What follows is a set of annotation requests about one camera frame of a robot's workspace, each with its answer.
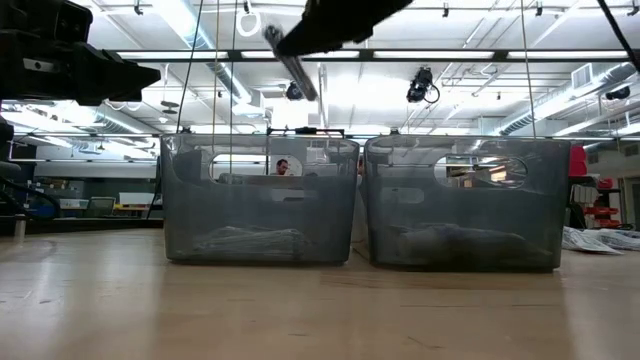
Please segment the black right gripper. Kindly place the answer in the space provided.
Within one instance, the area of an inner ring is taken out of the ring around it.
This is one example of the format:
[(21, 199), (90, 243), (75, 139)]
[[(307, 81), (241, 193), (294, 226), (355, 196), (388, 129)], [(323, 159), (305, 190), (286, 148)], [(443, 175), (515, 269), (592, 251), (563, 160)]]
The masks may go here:
[(305, 15), (280, 41), (283, 55), (302, 56), (339, 50), (362, 43), (382, 20), (413, 0), (307, 0)]

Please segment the silver ventilation duct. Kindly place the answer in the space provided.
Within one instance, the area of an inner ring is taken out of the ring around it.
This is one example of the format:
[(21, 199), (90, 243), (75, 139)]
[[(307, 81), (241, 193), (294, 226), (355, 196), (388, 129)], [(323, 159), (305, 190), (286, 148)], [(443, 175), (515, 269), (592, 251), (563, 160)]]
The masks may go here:
[(96, 122), (101, 123), (108, 132), (133, 134), (157, 132), (155, 128), (106, 104), (93, 107), (92, 111)]
[(528, 125), (573, 106), (582, 98), (613, 89), (637, 73), (630, 62), (587, 63), (571, 73), (571, 80), (555, 90), (530, 100), (502, 120), (494, 133), (508, 136)]

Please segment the white ceiling duct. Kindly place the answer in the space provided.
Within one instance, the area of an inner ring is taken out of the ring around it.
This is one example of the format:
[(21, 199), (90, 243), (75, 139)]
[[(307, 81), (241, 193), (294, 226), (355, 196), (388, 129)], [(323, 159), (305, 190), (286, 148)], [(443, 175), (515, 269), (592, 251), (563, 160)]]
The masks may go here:
[(262, 105), (263, 95), (247, 87), (235, 74), (233, 66), (221, 62), (217, 41), (203, 28), (202, 11), (204, 0), (194, 7), (192, 0), (150, 0), (154, 11), (159, 14), (169, 27), (181, 38), (190, 49), (188, 68), (181, 100), (188, 92), (188, 78), (191, 75), (192, 61), (196, 52), (213, 52), (212, 61), (205, 63), (214, 76), (214, 88), (221, 87), (230, 98), (232, 116), (244, 116), (268, 123), (267, 109)]

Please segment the black bar fixture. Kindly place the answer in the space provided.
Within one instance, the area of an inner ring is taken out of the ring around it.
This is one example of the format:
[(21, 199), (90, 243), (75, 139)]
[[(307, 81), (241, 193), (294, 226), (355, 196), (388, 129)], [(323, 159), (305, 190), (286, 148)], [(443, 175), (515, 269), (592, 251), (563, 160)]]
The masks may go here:
[(334, 128), (316, 128), (316, 127), (299, 127), (299, 128), (273, 128), (268, 127), (266, 129), (266, 135), (271, 136), (275, 134), (280, 134), (281, 136), (286, 135), (299, 135), (299, 136), (340, 136), (341, 138), (345, 137), (344, 129), (334, 129)]

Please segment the white LED light bar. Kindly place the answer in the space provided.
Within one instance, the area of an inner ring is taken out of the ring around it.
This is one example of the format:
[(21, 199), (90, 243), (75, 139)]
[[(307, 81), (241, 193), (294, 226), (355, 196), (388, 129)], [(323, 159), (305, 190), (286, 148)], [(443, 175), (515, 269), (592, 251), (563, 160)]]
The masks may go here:
[(189, 59), (226, 59), (227, 52), (215, 51), (118, 51), (117, 54), (123, 59), (138, 60), (159, 60), (168, 59), (169, 61), (189, 60)]
[[(275, 59), (276, 55), (272, 51), (258, 50), (258, 51), (241, 51), (241, 56), (244, 59)], [(302, 55), (302, 59), (340, 59), (340, 58), (357, 58), (359, 56), (358, 51), (335, 51), (328, 53), (315, 53), (309, 55)]]
[(626, 59), (627, 53), (619, 50), (597, 51), (512, 51), (509, 59)]
[(375, 51), (375, 58), (384, 59), (491, 59), (493, 51)]

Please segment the black aluminium rig frame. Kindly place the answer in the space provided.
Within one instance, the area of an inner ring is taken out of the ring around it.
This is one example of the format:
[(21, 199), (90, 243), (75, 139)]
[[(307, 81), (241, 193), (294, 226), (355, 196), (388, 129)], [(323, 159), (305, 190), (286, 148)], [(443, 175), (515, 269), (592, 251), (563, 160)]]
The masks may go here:
[[(97, 60), (97, 56), (96, 56), (96, 51), (97, 49), (92, 48), (92, 54), (93, 57), (95, 59), (95, 62)], [(340, 58), (340, 59), (302, 59), (301, 56), (296, 56), (299, 58), (299, 60), (301, 61), (301, 64), (303, 64), (303, 62), (305, 61), (312, 61), (312, 62), (319, 62), (319, 63), (326, 63), (326, 62), (360, 62), (360, 63), (367, 63), (367, 62), (418, 62), (418, 61), (423, 61), (423, 62), (437, 62), (437, 63), (444, 63), (444, 62), (451, 62), (451, 63), (461, 63), (461, 62), (492, 62), (492, 63), (505, 63), (505, 64), (510, 64), (510, 63), (546, 63), (546, 62), (578, 62), (580, 60), (586, 60), (589, 62), (614, 62), (614, 61), (620, 61), (620, 62), (630, 62), (637, 70), (637, 72), (640, 72), (640, 48), (639, 49), (631, 49), (629, 51), (625, 51), (627, 53), (627, 58), (626, 59), (529, 59), (529, 58), (525, 58), (525, 59), (509, 59), (507, 57), (509, 52), (512, 51), (524, 51), (525, 53), (530, 52), (530, 51), (597, 51), (597, 50), (579, 50), (579, 49), (569, 49), (569, 50), (552, 50), (552, 49), (542, 49), (542, 50), (526, 50), (526, 49), (502, 49), (502, 50), (489, 50), (489, 49), (348, 49), (349, 51), (358, 51), (359, 52), (359, 56), (357, 58)], [(240, 52), (241, 51), (258, 51), (258, 50), (231, 50), (231, 49), (223, 49), (220, 50), (220, 52), (227, 52), (228, 53), (228, 57), (226, 59), (221, 59), (221, 62), (225, 63), (228, 66), (231, 66), (235, 63), (249, 63), (249, 62), (269, 62), (269, 61), (277, 61), (279, 62), (276, 58), (275, 59), (244, 59)], [(493, 51), (494, 52), (494, 56), (491, 59), (479, 59), (479, 60), (472, 60), (472, 59), (411, 59), (411, 58), (400, 58), (400, 59), (384, 59), (384, 58), (375, 58), (374, 57), (374, 52), (375, 51)], [(140, 66), (144, 66), (144, 67), (149, 67), (152, 68), (152, 64), (154, 63), (160, 63), (160, 62), (164, 62), (164, 63), (186, 63), (188, 64), (188, 60), (177, 60), (177, 61), (169, 61), (168, 59), (159, 59), (159, 60), (138, 60), (138, 59), (126, 59), (129, 61), (133, 61), (136, 62), (138, 65)], [(212, 61), (213, 59), (194, 59), (192, 61), (192, 64), (194, 63), (206, 63), (207, 61)], [(94, 85), (94, 72), (93, 74), (90, 76), (90, 80), (89, 83), (91, 85)], [(311, 102), (317, 102), (318, 104), (322, 104), (324, 102), (324, 98), (320, 93), (319, 88), (315, 87), (317, 92), (318, 92), (318, 98), (315, 101), (311, 101)], [(66, 101), (66, 100), (3, 100), (0, 101), (0, 103), (5, 102), (5, 101), (21, 101), (21, 102), (29, 102), (29, 101), (41, 101), (41, 102), (50, 102), (50, 101)]]

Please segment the white blue toothpaste tube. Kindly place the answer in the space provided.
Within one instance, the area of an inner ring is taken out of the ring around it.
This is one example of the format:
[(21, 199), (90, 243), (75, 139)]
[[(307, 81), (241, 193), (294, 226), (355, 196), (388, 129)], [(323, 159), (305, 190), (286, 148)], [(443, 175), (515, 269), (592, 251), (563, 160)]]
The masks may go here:
[(563, 228), (562, 248), (564, 250), (603, 255), (622, 255), (622, 252), (601, 242), (598, 235), (590, 235), (585, 230), (567, 226)]
[(502, 265), (545, 260), (548, 250), (519, 236), (476, 237), (409, 233), (398, 238), (399, 252), (427, 264)]

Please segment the grey monitor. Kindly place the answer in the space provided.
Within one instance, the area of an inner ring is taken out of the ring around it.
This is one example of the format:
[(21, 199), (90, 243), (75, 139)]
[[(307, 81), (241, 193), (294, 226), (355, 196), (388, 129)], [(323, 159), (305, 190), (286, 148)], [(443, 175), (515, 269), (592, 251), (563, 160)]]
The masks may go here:
[(87, 218), (112, 216), (115, 203), (114, 197), (91, 197), (84, 211), (84, 216)]

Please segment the grey translucent bin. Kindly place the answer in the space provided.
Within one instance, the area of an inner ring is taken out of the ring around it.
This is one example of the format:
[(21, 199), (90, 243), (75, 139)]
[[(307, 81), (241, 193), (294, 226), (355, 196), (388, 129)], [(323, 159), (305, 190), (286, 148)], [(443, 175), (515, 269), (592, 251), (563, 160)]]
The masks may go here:
[[(350, 252), (359, 146), (343, 138), (168, 134), (160, 139), (165, 255), (190, 263), (341, 264)], [(280, 159), (290, 174), (276, 174)], [(237, 232), (295, 229), (292, 260), (222, 258), (195, 244)]]
[[(364, 146), (367, 252), (380, 266), (426, 271), (552, 272), (561, 263), (571, 144), (512, 137), (387, 135)], [(545, 260), (427, 264), (399, 252), (401, 235), (519, 236)]]

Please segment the metal shelf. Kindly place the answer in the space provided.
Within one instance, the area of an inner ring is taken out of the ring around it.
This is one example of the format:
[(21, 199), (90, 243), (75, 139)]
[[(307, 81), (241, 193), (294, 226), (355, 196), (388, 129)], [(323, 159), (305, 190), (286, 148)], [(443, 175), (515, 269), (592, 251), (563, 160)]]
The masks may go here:
[[(612, 189), (598, 189), (598, 176), (570, 177), (565, 225), (576, 229), (621, 229), (624, 226), (622, 190), (614, 180)], [(616, 228), (588, 228), (584, 208), (600, 206), (618, 208), (622, 222)]]

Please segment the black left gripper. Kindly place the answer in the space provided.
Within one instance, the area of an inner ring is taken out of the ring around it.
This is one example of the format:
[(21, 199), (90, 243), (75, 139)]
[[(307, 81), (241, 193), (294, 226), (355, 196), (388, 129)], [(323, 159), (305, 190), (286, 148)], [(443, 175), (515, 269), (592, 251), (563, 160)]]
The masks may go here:
[[(80, 106), (139, 103), (161, 79), (155, 68), (87, 44), (88, 32), (0, 30), (0, 101), (75, 100)], [(89, 83), (94, 72), (94, 85)]]

